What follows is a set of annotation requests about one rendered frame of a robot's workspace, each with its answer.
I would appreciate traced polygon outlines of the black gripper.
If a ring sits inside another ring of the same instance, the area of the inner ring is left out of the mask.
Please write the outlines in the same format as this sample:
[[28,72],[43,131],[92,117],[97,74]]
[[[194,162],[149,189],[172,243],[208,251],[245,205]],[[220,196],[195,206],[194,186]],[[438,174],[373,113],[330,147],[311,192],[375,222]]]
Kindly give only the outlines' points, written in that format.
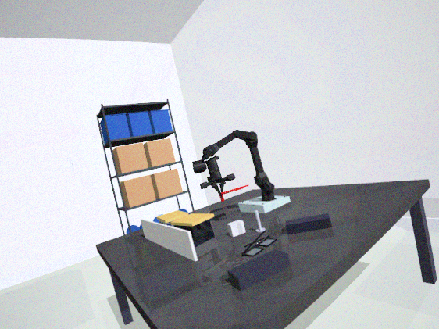
[[[216,167],[216,168],[213,168],[213,169],[209,170],[209,175],[210,175],[212,181],[209,182],[209,183],[207,183],[207,181],[203,182],[203,183],[200,183],[201,190],[204,189],[204,188],[207,188],[208,186],[211,185],[212,188],[216,189],[216,191],[219,193],[220,197],[222,198],[220,190],[223,193],[223,187],[224,187],[224,185],[226,183],[225,181],[232,181],[232,180],[234,180],[235,179],[234,174],[232,173],[232,174],[227,175],[225,178],[222,178],[219,167]],[[218,187],[217,183],[220,183],[220,190],[219,190],[219,187]]]

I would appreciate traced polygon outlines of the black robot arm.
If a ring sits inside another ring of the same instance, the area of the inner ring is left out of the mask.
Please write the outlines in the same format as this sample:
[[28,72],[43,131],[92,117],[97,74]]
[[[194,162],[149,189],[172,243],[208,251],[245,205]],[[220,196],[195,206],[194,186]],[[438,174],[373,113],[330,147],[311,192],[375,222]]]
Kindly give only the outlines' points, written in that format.
[[[212,158],[209,157],[213,156],[215,153],[218,152],[220,148],[222,148],[224,145],[234,140],[235,138],[244,140],[246,145],[250,149],[250,153],[252,155],[252,160],[256,172],[256,176],[254,177],[254,179],[257,186],[259,186],[260,189],[262,190],[262,202],[268,202],[270,200],[276,199],[274,198],[274,194],[273,194],[273,189],[275,185],[270,182],[268,176],[266,175],[263,169],[262,161],[258,150],[258,137],[257,137],[257,133],[255,133],[254,131],[247,132],[247,131],[235,130],[231,134],[227,135],[225,138],[218,141],[217,143],[205,147],[203,149],[202,159],[192,162],[194,173],[197,174],[197,173],[205,172],[207,167],[208,170],[218,167],[217,160],[219,159],[219,156],[214,156]],[[208,158],[209,160],[207,160]]]

